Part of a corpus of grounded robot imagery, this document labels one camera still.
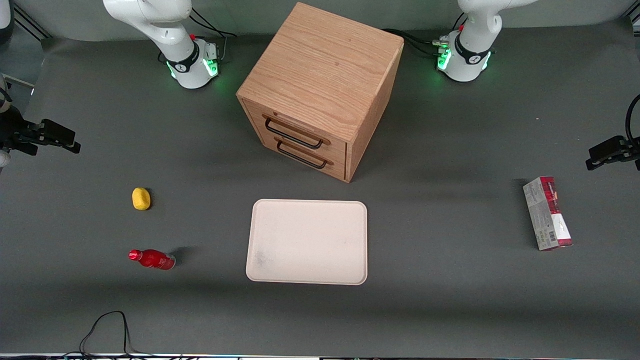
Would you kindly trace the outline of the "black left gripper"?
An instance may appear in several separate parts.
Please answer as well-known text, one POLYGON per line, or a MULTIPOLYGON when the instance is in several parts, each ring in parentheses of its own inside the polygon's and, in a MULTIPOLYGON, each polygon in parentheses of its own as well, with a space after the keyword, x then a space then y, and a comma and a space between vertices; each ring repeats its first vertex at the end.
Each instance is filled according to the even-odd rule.
POLYGON ((640 171, 640 144, 638 137, 613 136, 589 150, 590 158, 585 161, 588 171, 617 162, 631 162, 640 171))

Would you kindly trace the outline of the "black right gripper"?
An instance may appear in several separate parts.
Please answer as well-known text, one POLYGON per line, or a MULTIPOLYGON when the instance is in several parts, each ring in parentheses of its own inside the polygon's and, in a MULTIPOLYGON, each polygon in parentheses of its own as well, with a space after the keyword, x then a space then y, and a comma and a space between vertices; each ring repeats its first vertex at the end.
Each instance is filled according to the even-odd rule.
POLYGON ((0 148, 5 153, 18 150, 35 156, 39 146, 55 146, 73 154, 80 153, 82 145, 75 142, 76 133, 50 119, 39 122, 25 120, 16 107, 1 113, 0 148))

